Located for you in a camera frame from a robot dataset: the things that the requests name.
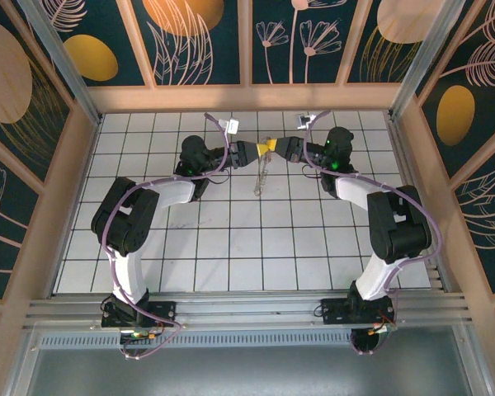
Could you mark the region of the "wristband keyring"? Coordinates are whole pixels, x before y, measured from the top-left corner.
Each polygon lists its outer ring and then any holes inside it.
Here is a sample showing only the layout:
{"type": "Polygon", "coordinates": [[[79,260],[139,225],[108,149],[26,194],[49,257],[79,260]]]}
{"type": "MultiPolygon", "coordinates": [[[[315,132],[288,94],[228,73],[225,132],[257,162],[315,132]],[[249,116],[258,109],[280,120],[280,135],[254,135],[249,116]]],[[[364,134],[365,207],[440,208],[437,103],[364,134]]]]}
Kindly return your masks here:
{"type": "MultiPolygon", "coordinates": [[[[262,143],[266,144],[267,140],[271,139],[270,137],[264,138],[262,143]]],[[[267,155],[263,156],[262,158],[258,157],[257,161],[257,179],[256,183],[254,186],[253,193],[256,197],[260,197],[263,193],[263,189],[266,183],[266,178],[268,175],[268,171],[266,169],[267,164],[271,161],[271,152],[269,152],[267,155]]]]}

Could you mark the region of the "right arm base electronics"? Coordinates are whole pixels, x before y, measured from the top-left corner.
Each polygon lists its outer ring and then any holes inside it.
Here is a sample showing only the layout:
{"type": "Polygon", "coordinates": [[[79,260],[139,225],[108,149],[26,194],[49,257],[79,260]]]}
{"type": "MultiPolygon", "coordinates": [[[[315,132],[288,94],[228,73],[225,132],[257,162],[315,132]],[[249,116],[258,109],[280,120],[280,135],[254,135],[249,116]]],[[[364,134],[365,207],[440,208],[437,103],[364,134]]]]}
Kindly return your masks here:
{"type": "Polygon", "coordinates": [[[374,323],[371,328],[352,329],[351,347],[360,356],[373,355],[384,344],[389,334],[397,329],[398,327],[392,323],[374,323]]]}

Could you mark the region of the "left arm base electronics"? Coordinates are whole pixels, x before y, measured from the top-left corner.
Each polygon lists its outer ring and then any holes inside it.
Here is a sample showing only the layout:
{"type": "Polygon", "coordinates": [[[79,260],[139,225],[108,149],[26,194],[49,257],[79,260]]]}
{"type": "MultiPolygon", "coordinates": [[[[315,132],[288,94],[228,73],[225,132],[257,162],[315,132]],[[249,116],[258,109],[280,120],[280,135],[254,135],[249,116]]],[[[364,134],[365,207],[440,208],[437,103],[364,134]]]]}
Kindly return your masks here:
{"type": "Polygon", "coordinates": [[[147,344],[162,336],[164,330],[160,328],[153,329],[128,329],[120,331],[120,344],[122,346],[133,343],[147,344]]]}

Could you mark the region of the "grey metal panel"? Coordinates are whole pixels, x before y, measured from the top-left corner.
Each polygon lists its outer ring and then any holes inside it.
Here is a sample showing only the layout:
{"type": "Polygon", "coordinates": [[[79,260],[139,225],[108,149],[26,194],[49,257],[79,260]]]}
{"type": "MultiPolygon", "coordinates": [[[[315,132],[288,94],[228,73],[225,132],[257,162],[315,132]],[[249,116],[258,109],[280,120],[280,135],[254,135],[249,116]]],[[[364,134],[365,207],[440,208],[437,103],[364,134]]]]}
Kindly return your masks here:
{"type": "Polygon", "coordinates": [[[141,361],[79,346],[71,332],[37,332],[11,396],[495,396],[472,333],[405,328],[370,355],[330,332],[282,346],[210,344],[191,332],[141,361]]]}

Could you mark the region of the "aluminium corner post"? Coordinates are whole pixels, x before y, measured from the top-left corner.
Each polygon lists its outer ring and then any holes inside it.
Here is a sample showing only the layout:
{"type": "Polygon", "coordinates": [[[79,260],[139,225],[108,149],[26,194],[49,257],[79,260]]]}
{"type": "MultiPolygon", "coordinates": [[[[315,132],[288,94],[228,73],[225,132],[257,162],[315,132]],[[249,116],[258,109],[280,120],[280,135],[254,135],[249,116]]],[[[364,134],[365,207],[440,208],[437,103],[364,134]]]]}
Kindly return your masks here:
{"type": "Polygon", "coordinates": [[[443,47],[450,29],[460,16],[464,4],[465,0],[445,0],[441,6],[426,38],[408,68],[392,106],[389,108],[389,120],[393,123],[400,119],[413,98],[427,70],[443,47]]]}
{"type": "Polygon", "coordinates": [[[101,113],[90,96],[87,85],[75,68],[72,59],[64,48],[63,41],[52,27],[39,0],[17,0],[26,18],[31,22],[44,47],[52,56],[57,69],[73,92],[78,104],[95,127],[99,126],[101,113]]]}

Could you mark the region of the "long aluminium mounting rail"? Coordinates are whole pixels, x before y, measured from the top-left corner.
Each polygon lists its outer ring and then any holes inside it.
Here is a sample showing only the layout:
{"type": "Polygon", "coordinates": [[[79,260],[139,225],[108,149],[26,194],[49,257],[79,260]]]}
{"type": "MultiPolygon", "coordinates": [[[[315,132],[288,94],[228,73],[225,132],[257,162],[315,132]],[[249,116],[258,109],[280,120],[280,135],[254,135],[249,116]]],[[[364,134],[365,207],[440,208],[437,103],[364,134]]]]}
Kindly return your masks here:
{"type": "MultiPolygon", "coordinates": [[[[187,331],[320,328],[314,315],[322,299],[345,298],[334,290],[290,292],[156,293],[152,302],[177,303],[176,320],[187,331]]],[[[461,293],[401,290],[397,293],[397,324],[403,328],[465,325],[473,322],[461,293]]],[[[25,328],[69,325],[100,326],[101,294],[61,294],[29,303],[25,328]]]]}

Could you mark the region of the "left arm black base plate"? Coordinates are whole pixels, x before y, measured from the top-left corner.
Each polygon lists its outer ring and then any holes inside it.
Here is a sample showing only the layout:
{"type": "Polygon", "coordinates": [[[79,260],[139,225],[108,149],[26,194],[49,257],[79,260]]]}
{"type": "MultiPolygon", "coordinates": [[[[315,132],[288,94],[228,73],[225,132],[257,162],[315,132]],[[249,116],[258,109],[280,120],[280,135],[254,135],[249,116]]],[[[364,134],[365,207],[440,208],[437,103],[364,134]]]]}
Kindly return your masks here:
{"type": "MultiPolygon", "coordinates": [[[[174,301],[150,301],[149,294],[146,294],[137,306],[155,317],[172,321],[175,319],[177,304],[174,301]]],[[[140,313],[114,295],[106,297],[100,308],[103,328],[152,328],[160,325],[158,321],[140,313]]]]}

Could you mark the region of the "side aluminium rail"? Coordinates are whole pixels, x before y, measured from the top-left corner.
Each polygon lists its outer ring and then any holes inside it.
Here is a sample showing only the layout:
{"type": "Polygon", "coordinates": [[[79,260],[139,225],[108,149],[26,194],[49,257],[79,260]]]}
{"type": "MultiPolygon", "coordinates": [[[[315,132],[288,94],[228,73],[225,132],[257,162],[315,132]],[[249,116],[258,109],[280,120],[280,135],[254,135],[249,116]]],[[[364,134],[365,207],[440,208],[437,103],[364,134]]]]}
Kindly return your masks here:
{"type": "MultiPolygon", "coordinates": [[[[413,185],[418,189],[421,202],[424,203],[424,193],[421,192],[419,177],[415,168],[414,157],[401,129],[389,122],[389,135],[398,164],[399,174],[403,185],[413,185]]],[[[440,260],[437,257],[424,262],[409,264],[398,272],[398,283],[402,289],[443,291],[444,285],[439,270],[440,260]]]]}

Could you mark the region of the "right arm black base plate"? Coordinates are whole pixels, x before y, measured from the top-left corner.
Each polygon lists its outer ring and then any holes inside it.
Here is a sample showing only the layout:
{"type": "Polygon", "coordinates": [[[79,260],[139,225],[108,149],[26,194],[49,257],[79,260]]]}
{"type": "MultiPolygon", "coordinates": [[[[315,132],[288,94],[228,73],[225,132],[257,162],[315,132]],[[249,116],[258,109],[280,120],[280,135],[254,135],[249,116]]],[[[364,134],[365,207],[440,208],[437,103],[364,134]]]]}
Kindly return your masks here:
{"type": "Polygon", "coordinates": [[[322,299],[321,314],[327,325],[381,323],[383,317],[394,321],[395,308],[388,296],[372,301],[322,299]]]}

